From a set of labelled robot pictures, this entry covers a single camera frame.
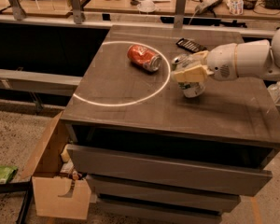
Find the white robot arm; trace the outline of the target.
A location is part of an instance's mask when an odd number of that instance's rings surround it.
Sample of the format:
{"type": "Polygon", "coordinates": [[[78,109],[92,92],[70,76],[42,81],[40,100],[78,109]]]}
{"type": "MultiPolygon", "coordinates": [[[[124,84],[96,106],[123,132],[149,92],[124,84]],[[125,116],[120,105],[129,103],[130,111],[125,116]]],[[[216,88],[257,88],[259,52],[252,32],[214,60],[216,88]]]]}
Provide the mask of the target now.
{"type": "Polygon", "coordinates": [[[189,65],[171,72],[171,78],[178,83],[203,82],[208,77],[218,81],[239,77],[280,81],[280,29],[272,42],[264,39],[221,45],[190,55],[189,65]]]}

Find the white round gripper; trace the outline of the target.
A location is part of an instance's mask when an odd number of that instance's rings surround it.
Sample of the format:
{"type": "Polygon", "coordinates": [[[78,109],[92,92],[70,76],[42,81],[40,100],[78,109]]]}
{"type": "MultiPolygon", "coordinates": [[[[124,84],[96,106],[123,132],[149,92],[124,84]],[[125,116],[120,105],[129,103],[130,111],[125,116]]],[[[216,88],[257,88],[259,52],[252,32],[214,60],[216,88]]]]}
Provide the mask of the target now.
{"type": "Polygon", "coordinates": [[[193,67],[171,72],[171,79],[178,83],[204,82],[209,76],[218,81],[235,80],[238,78],[235,68],[235,43],[199,51],[190,55],[193,61],[200,64],[193,67]]]}

